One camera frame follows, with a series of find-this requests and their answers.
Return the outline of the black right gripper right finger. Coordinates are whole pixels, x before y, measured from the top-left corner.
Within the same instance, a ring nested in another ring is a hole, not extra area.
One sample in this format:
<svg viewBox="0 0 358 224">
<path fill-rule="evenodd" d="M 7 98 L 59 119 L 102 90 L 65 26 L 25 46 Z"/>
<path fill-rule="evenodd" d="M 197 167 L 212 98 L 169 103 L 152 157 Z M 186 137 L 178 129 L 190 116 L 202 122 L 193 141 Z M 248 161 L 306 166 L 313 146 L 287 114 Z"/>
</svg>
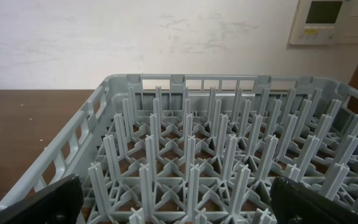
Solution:
<svg viewBox="0 0 358 224">
<path fill-rule="evenodd" d="M 278 223 L 358 224 L 358 214 L 285 176 L 274 179 L 270 199 Z"/>
</svg>

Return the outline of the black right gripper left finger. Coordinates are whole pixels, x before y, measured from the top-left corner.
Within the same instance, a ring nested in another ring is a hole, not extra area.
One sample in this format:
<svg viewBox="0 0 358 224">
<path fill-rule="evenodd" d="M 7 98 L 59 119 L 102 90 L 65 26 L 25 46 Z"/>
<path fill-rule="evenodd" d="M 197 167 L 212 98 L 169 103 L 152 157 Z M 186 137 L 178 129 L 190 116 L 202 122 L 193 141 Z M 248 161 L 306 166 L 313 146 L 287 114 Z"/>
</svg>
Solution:
<svg viewBox="0 0 358 224">
<path fill-rule="evenodd" d="M 80 177 L 70 174 L 0 211 L 0 224 L 74 224 L 84 204 Z"/>
</svg>

